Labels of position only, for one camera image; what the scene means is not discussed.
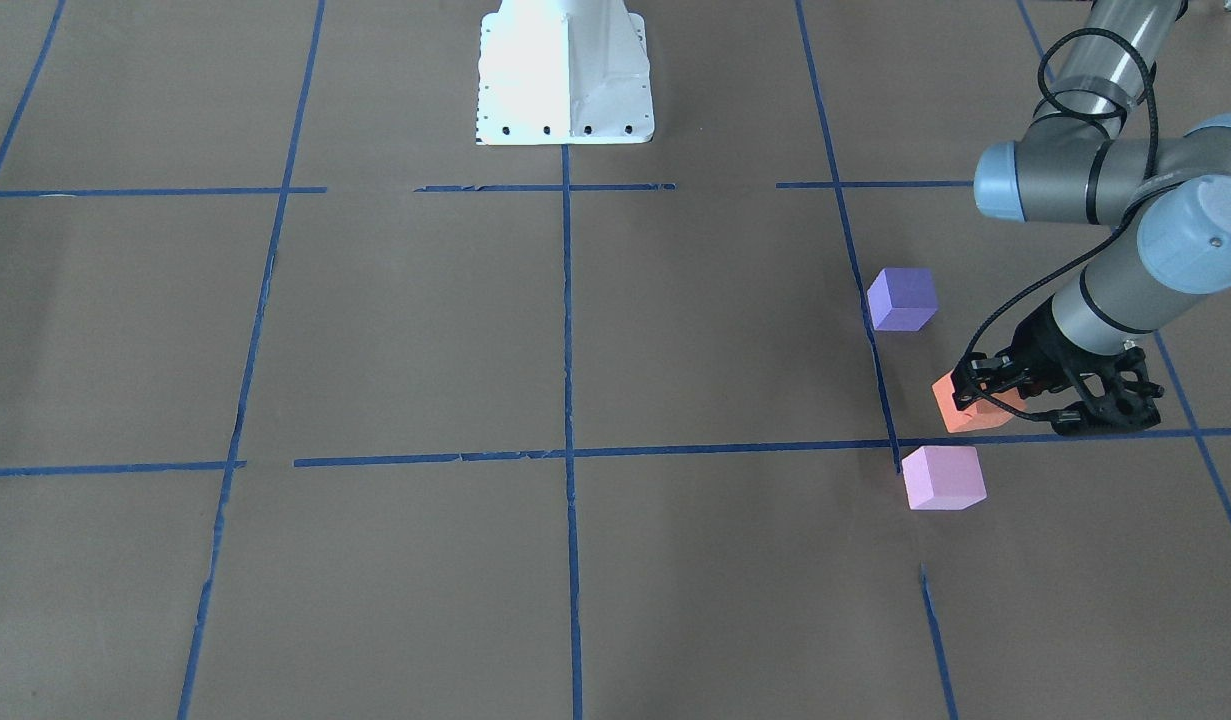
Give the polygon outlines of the purple foam block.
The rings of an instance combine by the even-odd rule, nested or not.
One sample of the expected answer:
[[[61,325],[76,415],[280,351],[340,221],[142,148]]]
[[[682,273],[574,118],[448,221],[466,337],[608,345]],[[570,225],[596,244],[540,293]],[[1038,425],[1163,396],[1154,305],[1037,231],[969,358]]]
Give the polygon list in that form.
[[[883,332],[921,331],[940,302],[934,274],[923,266],[886,266],[865,290],[872,329]]]

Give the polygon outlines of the white pedestal column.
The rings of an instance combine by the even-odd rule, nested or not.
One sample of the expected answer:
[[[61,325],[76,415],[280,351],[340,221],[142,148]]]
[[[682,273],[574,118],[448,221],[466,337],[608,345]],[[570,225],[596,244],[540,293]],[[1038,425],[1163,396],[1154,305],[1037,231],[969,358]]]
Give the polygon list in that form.
[[[475,143],[652,142],[648,28],[623,1],[502,1],[479,31]]]

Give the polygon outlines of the orange foam block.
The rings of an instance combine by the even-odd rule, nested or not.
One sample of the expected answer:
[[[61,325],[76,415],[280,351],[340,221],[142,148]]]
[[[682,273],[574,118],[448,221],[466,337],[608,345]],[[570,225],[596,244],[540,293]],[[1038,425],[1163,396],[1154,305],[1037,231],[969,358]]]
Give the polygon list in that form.
[[[954,400],[953,373],[940,377],[939,382],[932,383],[932,395],[938,402],[940,420],[949,433],[968,433],[972,430],[995,430],[1003,427],[1016,415],[985,400],[975,400],[966,409],[958,409]]]

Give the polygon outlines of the pink foam block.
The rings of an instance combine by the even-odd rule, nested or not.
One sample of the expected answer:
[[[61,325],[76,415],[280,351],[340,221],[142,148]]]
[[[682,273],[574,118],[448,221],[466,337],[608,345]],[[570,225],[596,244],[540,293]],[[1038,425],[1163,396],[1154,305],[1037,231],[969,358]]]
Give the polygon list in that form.
[[[982,502],[987,489],[972,446],[922,446],[900,462],[908,510],[959,511]]]

